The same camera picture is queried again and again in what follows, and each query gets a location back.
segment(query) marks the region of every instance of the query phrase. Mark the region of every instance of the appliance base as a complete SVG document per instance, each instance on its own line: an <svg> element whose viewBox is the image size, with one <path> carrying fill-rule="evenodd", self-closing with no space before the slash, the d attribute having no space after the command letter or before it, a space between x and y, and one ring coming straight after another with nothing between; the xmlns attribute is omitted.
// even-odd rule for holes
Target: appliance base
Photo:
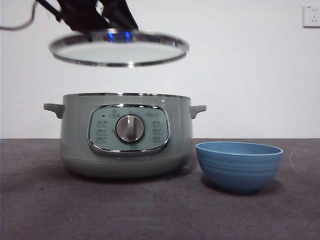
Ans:
<svg viewBox="0 0 320 240"><path fill-rule="evenodd" d="M181 169L189 155L141 161L95 161L62 157L64 165L81 175L109 179L132 179L158 176Z"/></svg>

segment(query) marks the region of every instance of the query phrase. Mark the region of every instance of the pot handle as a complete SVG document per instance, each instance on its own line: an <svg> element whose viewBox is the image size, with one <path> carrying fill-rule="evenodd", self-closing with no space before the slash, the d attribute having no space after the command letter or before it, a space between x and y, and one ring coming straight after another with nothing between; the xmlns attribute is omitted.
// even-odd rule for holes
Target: pot handle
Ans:
<svg viewBox="0 0 320 240"><path fill-rule="evenodd" d="M198 113L204 112L205 110L207 110L207 106L206 105L190 106L189 109L190 109L191 119L195 119Z"/></svg>
<svg viewBox="0 0 320 240"><path fill-rule="evenodd" d="M54 112L58 119L62 119L65 112L65 105L54 104L54 103L45 103L43 104L43 109Z"/></svg>

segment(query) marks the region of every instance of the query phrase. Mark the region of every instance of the silver knob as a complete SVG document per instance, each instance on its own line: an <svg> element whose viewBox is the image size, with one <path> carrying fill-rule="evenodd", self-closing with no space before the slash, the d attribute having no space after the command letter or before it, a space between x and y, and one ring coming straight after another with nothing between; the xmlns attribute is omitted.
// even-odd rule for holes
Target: silver knob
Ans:
<svg viewBox="0 0 320 240"><path fill-rule="evenodd" d="M145 132L144 122L135 115L126 115L117 122L116 134L125 143L139 141Z"/></svg>

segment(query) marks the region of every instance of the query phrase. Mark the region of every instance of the ceramic bowl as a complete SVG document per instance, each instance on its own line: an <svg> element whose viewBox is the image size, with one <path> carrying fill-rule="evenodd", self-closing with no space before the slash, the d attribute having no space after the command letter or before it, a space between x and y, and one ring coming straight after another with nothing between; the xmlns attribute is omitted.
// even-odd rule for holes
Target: ceramic bowl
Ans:
<svg viewBox="0 0 320 240"><path fill-rule="evenodd" d="M269 145L212 141L196 145L204 174L221 189L252 193L270 182L278 172L283 150Z"/></svg>

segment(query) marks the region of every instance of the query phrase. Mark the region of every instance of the pot lid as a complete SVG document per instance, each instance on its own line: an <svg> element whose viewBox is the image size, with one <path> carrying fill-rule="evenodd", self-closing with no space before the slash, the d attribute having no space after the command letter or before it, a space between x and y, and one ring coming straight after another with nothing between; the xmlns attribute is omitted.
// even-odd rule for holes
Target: pot lid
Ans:
<svg viewBox="0 0 320 240"><path fill-rule="evenodd" d="M49 50L55 58L69 63L134 68L181 59L189 45L164 34L106 29L61 38Z"/></svg>

